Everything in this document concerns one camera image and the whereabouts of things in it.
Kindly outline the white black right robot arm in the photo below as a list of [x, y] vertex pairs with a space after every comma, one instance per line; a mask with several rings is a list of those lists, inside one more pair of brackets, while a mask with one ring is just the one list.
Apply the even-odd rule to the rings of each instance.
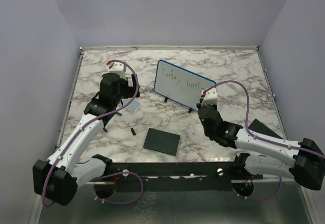
[[233, 166], [237, 178], [267, 174], [293, 179], [311, 190], [321, 190], [324, 154], [313, 140], [289, 141], [259, 134], [223, 120], [216, 105], [198, 103], [197, 108], [204, 134], [210, 140], [226, 148], [259, 153]]

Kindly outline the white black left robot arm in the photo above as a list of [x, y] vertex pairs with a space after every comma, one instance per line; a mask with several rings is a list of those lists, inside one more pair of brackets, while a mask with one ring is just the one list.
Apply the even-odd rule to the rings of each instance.
[[114, 172], [112, 160], [100, 154], [88, 162], [77, 162], [94, 137], [102, 131], [112, 117], [120, 111], [122, 99], [133, 101], [140, 96], [136, 73], [132, 73], [129, 86], [124, 71], [103, 74], [99, 92], [86, 105], [78, 126], [68, 139], [45, 161], [37, 160], [32, 167], [34, 192], [41, 196], [42, 205], [66, 206], [74, 198], [79, 187], [91, 180], [108, 180], [125, 172]]

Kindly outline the blue-framed whiteboard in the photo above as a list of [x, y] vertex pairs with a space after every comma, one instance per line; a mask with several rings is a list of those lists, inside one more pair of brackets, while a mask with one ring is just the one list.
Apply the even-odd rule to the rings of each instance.
[[201, 91], [215, 84], [207, 77], [163, 59], [157, 62], [154, 91], [195, 111]]

